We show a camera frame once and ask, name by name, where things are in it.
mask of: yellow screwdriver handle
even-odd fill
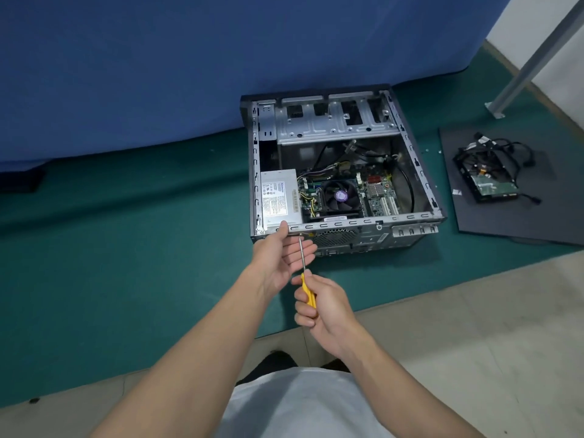
[[[312,292],[308,288],[308,286],[306,285],[306,282],[304,281],[304,273],[301,275],[301,277],[302,277],[302,290],[304,290],[304,292],[308,295],[307,304],[316,309],[317,308],[317,299],[314,296],[314,292]]]

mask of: green mat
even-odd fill
[[[437,129],[488,121],[483,103],[509,79],[481,50],[462,73],[396,87],[450,217],[411,249],[317,260],[355,310],[576,250],[457,232]],[[576,144],[529,93],[508,112],[506,125]],[[36,194],[1,196],[0,405],[154,364],[250,259],[247,169],[236,130],[54,161]],[[294,327],[293,314],[287,288],[258,335]]]

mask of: forearm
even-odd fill
[[[378,421],[399,438],[482,437],[391,358],[359,325],[342,356]]]
[[[209,436],[217,427],[267,301],[247,268],[221,301],[110,413],[94,437]]]

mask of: purple fan hub sticker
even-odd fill
[[[347,194],[347,192],[345,192],[344,190],[338,190],[335,192],[335,199],[341,203],[347,201],[348,198],[349,194]]]

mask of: person's left hand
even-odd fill
[[[253,245],[251,269],[262,275],[263,287],[268,300],[284,287],[294,272],[302,269],[299,239],[304,237],[288,236],[288,223],[282,221],[275,234]],[[304,263],[309,265],[315,259],[317,245],[312,240],[302,242]]]

